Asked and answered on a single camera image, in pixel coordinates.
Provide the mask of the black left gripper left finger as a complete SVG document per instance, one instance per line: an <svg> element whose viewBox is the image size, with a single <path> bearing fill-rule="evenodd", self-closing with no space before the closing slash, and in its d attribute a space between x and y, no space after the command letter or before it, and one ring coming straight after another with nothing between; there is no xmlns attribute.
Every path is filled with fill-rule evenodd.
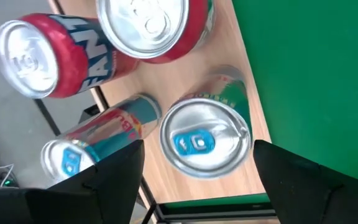
<svg viewBox="0 0 358 224"><path fill-rule="evenodd" d="M48 189L0 189L0 224L129 224L143 167L136 140Z"/></svg>

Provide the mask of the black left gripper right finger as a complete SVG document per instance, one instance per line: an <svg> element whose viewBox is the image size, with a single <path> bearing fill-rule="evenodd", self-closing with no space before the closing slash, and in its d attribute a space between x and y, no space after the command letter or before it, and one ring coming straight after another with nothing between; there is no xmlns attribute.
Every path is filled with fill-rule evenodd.
<svg viewBox="0 0 358 224"><path fill-rule="evenodd" d="M263 140L253 157L281 224L358 224L358 179Z"/></svg>

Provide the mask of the green table mat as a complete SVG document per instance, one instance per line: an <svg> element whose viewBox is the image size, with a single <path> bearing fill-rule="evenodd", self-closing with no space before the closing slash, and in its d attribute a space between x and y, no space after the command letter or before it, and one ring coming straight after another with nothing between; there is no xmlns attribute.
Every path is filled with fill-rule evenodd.
<svg viewBox="0 0 358 224"><path fill-rule="evenodd" d="M358 179L358 0L214 0L207 48L241 67L256 139Z"/></svg>

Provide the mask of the wooden shelf black metal frame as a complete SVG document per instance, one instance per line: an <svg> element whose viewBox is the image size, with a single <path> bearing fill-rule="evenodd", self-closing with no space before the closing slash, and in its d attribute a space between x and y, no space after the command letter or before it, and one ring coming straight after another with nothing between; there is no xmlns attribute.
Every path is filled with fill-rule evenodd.
<svg viewBox="0 0 358 224"><path fill-rule="evenodd" d="M211 68L222 64L232 65L244 74L253 137L269 141L267 123L232 0L216 0L214 4L216 20L206 44L171 63L141 63L130 75L101 85L101 96L92 90L100 109L104 109L102 99L109 105L115 105L134 93L145 92L154 96L162 110L166 111ZM201 180L182 174L167 162L160 149L158 130L154 130L144 144L144 178L158 203L260 194L265 191L251 156L223 178Z"/></svg>

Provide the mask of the black metal table frame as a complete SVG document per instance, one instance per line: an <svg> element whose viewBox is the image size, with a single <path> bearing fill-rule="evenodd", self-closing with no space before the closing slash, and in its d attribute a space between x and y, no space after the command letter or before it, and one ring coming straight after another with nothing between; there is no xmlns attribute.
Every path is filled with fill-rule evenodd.
<svg viewBox="0 0 358 224"><path fill-rule="evenodd" d="M270 202L224 205L201 205L173 208L153 203L140 224L148 224L155 217L155 224L174 224L226 220L268 220L277 218Z"/></svg>

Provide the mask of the red Fanta can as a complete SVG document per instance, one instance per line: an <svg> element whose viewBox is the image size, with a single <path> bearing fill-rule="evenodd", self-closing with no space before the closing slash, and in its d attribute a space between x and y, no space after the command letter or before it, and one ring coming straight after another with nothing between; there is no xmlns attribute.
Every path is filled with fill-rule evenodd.
<svg viewBox="0 0 358 224"><path fill-rule="evenodd" d="M168 63L206 42L214 26L214 0L96 0L110 42L147 63Z"/></svg>
<svg viewBox="0 0 358 224"><path fill-rule="evenodd" d="M0 26L0 71L29 98L67 98L138 64L110 43L94 18L33 13Z"/></svg>

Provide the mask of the blue silver Red Bull can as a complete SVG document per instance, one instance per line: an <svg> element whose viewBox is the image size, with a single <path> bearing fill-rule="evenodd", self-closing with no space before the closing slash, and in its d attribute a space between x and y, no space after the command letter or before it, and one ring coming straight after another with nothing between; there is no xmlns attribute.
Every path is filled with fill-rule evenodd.
<svg viewBox="0 0 358 224"><path fill-rule="evenodd" d="M162 152L173 167L199 179L238 168L253 145L243 73L221 65L168 109L159 131Z"/></svg>
<svg viewBox="0 0 358 224"><path fill-rule="evenodd" d="M161 118L162 110L154 97L132 95L47 142L40 153L41 166L49 178L63 181L145 139Z"/></svg>

